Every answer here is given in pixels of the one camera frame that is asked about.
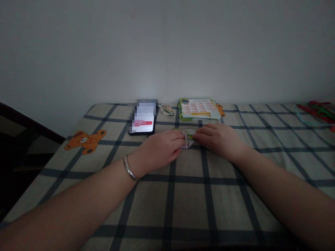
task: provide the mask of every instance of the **bracelet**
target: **bracelet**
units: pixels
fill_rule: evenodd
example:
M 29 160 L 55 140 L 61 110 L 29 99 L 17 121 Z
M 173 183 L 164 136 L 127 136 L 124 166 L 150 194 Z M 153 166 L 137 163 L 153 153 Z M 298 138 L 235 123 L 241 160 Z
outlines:
M 133 174 L 133 172 L 130 170 L 130 168 L 129 168 L 128 160 L 127 160 L 127 156 L 128 156 L 128 155 L 126 154 L 126 156 L 123 158 L 123 160 L 124 160 L 124 162 L 125 162 L 126 171 L 127 171 L 127 173 L 130 175 L 130 177 L 131 177 L 133 180 L 135 180 L 135 181 L 139 181 L 140 179 L 137 178 L 137 177 Z

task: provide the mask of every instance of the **checkered fabric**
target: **checkered fabric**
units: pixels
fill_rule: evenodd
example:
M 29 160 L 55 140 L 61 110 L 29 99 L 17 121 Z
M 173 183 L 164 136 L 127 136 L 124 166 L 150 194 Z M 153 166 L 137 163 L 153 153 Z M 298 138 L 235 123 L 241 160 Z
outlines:
M 328 127 L 305 126 L 294 113 L 294 105 L 227 104 L 223 110 L 226 117 L 221 121 L 187 123 L 159 112 L 156 133 L 198 129 L 206 123 L 228 124 L 250 147 L 335 198 L 335 136 Z M 96 151 L 88 155 L 82 155 L 80 147 L 65 151 L 69 136 L 1 226 L 138 147 L 146 136 L 128 135 L 130 111 L 126 104 L 94 105 L 74 132 L 106 130 Z M 314 121 L 309 114 L 302 116 Z M 215 244 L 291 246 L 294 241 L 233 164 L 195 143 L 168 166 L 143 177 L 83 250 Z

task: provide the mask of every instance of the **hand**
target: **hand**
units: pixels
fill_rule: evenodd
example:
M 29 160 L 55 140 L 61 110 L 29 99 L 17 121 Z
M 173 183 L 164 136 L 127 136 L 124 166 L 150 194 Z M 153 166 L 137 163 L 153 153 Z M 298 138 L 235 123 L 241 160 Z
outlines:
M 185 144 L 182 131 L 171 130 L 153 134 L 128 155 L 128 164 L 138 178 L 174 161 Z
M 225 124 L 207 124 L 198 129 L 193 138 L 230 162 L 236 162 L 242 158 L 249 149 L 234 129 Z

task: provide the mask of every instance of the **phone screen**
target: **phone screen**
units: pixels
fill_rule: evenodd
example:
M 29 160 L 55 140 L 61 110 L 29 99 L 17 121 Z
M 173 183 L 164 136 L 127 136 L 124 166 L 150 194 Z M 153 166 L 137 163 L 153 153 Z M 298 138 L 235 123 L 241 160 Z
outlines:
M 130 133 L 152 132 L 156 115 L 156 100 L 138 100 L 132 119 Z

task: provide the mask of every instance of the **smartphone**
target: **smartphone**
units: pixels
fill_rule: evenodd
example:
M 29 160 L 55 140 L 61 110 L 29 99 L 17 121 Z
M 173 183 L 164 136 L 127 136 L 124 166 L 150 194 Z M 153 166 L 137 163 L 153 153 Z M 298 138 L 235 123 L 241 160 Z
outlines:
M 157 112 L 157 99 L 138 99 L 130 114 L 128 134 L 131 136 L 154 134 Z

